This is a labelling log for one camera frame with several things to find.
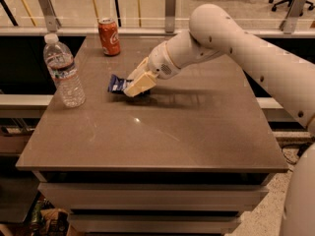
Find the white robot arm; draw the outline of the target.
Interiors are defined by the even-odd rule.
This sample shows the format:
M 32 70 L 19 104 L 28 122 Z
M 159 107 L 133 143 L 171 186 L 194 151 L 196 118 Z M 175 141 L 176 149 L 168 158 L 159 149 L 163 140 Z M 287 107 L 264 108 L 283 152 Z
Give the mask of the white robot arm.
M 138 95 L 190 64 L 228 55 L 302 127 L 315 134 L 315 65 L 244 31 L 221 7 L 193 11 L 189 29 L 154 48 L 128 76 L 124 93 Z M 279 236 L 315 236 L 315 145 L 291 175 Z

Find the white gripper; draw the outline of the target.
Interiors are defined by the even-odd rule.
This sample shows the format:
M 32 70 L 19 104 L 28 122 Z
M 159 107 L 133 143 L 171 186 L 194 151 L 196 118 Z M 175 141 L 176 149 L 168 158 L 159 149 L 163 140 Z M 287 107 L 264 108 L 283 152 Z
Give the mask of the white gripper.
M 148 57 L 137 66 L 136 69 L 127 77 L 130 83 L 124 89 L 124 93 L 129 97 L 134 97 L 157 84 L 157 77 L 168 80 L 180 72 L 171 61 L 166 42 L 156 46 Z

